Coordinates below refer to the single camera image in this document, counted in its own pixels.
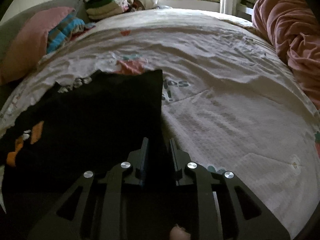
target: wrinkled sheet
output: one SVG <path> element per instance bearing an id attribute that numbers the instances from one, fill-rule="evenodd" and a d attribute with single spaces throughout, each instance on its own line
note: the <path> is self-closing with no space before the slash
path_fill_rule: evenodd
<path id="1" fill-rule="evenodd" d="M 305 0 L 258 0 L 252 22 L 320 109 L 320 25 Z"/>
<path id="2" fill-rule="evenodd" d="M 270 44 L 220 19 L 166 9 L 100 21 L 45 56 L 15 89 L 0 112 L 0 134 L 55 82 L 72 89 L 98 69 L 161 68 L 165 137 L 193 161 L 233 171 L 294 238 L 320 199 L 320 115 Z"/>

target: blue striped blanket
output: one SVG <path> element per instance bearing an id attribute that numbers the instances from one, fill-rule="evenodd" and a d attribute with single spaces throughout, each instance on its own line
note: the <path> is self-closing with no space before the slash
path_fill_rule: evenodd
<path id="1" fill-rule="evenodd" d="M 73 34 L 83 32 L 84 30 L 84 21 L 68 14 L 55 28 L 49 31 L 47 54 L 60 48 L 65 42 L 70 40 Z"/>

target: folded clothes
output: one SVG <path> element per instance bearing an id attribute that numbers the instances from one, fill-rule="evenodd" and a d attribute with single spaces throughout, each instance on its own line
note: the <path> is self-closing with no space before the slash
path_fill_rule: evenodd
<path id="1" fill-rule="evenodd" d="M 106 14 L 110 11 L 113 11 L 114 9 L 118 8 L 119 5 L 117 2 L 113 1 L 109 4 L 106 4 L 104 6 L 98 7 L 98 8 L 89 8 L 87 9 L 87 14 L 90 15 L 101 15 Z"/>
<path id="2" fill-rule="evenodd" d="M 90 8 L 87 10 L 89 18 L 92 20 L 102 20 L 117 14 L 124 13 L 128 10 L 127 0 L 113 0 L 111 3 L 100 8 Z"/>
<path id="3" fill-rule="evenodd" d="M 99 8 L 101 6 L 107 5 L 109 3 L 111 3 L 114 0 L 100 0 L 97 2 L 91 2 L 91 3 L 87 3 L 86 4 L 86 9 L 90 9 L 90 8 Z"/>
<path id="4" fill-rule="evenodd" d="M 105 14 L 89 15 L 89 18 L 92 20 L 102 20 L 104 18 L 108 18 L 108 17 L 114 16 L 114 15 L 124 13 L 126 10 L 128 10 L 128 7 L 118 6 L 118 8 L 116 8 L 113 11 L 110 11 L 108 13 L 105 13 Z"/>

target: black t-shirt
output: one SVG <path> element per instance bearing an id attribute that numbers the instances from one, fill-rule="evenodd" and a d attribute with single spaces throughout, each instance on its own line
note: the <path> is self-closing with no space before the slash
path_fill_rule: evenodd
<path id="1" fill-rule="evenodd" d="M 150 162 L 161 163 L 162 71 L 137 76 L 97 71 L 66 88 L 56 84 L 17 118 L 0 140 L 1 161 L 15 140 L 43 121 L 41 138 L 24 141 L 16 167 L 5 167 L 7 215 L 27 235 L 32 225 L 85 171 L 105 173 L 150 142 Z"/>

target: white bedsheet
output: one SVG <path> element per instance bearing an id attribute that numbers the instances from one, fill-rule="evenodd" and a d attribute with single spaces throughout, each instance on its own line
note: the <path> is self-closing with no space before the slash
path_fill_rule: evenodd
<path id="1" fill-rule="evenodd" d="M 218 18 L 168 9 L 99 22 L 16 88 L 0 133 L 55 82 L 119 70 L 118 59 L 137 54 L 145 68 L 163 70 L 164 134 L 193 161 L 235 172 L 294 238 L 320 199 L 319 113 L 268 43 Z"/>

